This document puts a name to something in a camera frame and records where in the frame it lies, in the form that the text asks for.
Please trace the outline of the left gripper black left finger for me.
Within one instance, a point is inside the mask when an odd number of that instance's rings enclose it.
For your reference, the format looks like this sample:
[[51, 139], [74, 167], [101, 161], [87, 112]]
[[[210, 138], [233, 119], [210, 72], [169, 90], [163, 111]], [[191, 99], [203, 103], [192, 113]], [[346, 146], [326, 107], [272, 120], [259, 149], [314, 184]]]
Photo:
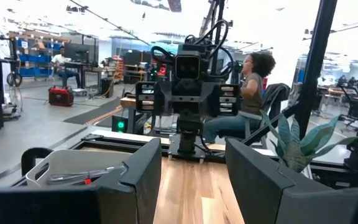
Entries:
[[154, 138], [134, 153], [59, 150], [0, 189], [0, 224], [152, 223], [162, 172]]

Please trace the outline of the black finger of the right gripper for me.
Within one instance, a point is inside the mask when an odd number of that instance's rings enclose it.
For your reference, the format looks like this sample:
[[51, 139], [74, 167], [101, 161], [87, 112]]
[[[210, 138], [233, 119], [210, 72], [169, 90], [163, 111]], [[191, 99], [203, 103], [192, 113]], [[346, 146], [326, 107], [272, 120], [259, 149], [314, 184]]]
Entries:
[[236, 84], [220, 84], [219, 114], [222, 116], [235, 116], [240, 108], [241, 88]]
[[138, 82], [135, 85], [135, 109], [139, 113], [154, 110], [154, 82]]

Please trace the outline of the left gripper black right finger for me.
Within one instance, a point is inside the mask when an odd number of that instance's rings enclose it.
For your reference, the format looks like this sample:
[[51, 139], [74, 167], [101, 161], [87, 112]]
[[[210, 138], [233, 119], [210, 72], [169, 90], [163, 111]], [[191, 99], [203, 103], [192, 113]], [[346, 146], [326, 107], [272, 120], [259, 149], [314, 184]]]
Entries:
[[358, 224], [358, 189], [334, 190], [235, 139], [229, 179], [246, 224]]

